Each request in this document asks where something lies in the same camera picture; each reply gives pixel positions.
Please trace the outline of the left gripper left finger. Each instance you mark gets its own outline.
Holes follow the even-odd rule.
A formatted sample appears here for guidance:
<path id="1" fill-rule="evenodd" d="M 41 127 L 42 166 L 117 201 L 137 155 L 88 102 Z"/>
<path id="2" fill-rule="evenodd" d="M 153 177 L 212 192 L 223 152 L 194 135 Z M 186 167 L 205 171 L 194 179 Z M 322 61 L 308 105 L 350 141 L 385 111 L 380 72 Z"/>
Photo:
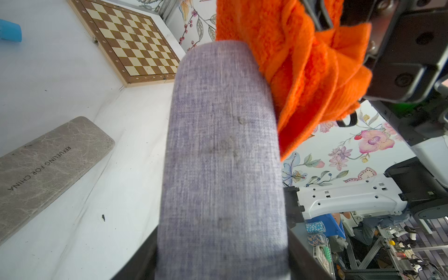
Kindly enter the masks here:
<path id="1" fill-rule="evenodd" d="M 130 258 L 112 280 L 154 280 L 157 261 L 158 228 Z"/>

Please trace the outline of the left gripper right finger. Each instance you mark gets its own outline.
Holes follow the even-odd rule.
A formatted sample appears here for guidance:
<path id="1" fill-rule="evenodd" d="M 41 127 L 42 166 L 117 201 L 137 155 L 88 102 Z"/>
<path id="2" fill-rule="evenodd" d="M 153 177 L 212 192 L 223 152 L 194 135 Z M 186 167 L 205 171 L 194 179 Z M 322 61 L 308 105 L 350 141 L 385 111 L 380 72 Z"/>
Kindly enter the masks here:
<path id="1" fill-rule="evenodd" d="M 291 229 L 288 229 L 288 253 L 292 280 L 331 280 Z"/>

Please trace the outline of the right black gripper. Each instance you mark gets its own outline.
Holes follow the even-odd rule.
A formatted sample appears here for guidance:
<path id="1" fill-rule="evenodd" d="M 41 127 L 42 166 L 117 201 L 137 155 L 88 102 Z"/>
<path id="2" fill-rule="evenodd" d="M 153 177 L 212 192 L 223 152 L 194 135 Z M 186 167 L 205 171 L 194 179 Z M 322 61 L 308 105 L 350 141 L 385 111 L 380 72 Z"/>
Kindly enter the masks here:
<path id="1" fill-rule="evenodd" d="M 301 0 L 317 31 L 334 27 L 324 0 Z M 341 24 L 370 23 L 364 96 L 390 103 L 423 101 L 446 71 L 447 1 L 345 1 Z"/>

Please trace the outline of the orange fluffy cloth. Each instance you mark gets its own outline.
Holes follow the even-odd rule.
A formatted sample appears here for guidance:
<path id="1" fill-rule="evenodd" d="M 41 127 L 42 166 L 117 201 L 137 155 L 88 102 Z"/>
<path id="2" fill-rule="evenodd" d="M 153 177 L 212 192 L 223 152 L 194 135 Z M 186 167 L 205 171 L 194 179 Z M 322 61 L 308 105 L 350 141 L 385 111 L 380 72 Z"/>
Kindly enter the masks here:
<path id="1" fill-rule="evenodd" d="M 281 159 L 319 124 L 354 113 L 371 83 L 371 25 L 343 26 L 343 4 L 324 3 L 333 27 L 317 31 L 299 1 L 217 2 L 216 39 L 246 43 L 270 86 Z"/>

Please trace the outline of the purple eyeglass case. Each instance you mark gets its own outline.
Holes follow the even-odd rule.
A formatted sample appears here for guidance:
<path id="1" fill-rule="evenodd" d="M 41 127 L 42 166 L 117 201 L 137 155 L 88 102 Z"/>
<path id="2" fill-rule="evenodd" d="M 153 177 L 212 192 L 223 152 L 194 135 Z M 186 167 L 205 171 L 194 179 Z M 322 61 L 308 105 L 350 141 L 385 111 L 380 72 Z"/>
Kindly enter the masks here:
<path id="1" fill-rule="evenodd" d="M 273 101 L 245 43 L 201 45 L 178 68 L 155 277 L 291 277 Z"/>

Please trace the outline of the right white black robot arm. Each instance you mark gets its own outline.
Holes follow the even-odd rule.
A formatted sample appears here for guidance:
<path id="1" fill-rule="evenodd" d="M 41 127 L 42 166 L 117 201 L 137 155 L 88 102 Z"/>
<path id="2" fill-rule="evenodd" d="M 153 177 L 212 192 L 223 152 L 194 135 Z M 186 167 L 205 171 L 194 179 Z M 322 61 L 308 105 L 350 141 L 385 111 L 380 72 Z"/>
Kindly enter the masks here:
<path id="1" fill-rule="evenodd" d="M 302 187 L 284 182 L 289 226 L 325 214 L 436 219 L 448 212 L 448 3 L 345 1 L 341 24 L 372 26 L 365 100 L 403 137 L 414 157 L 371 178 L 343 183 L 324 171 Z"/>

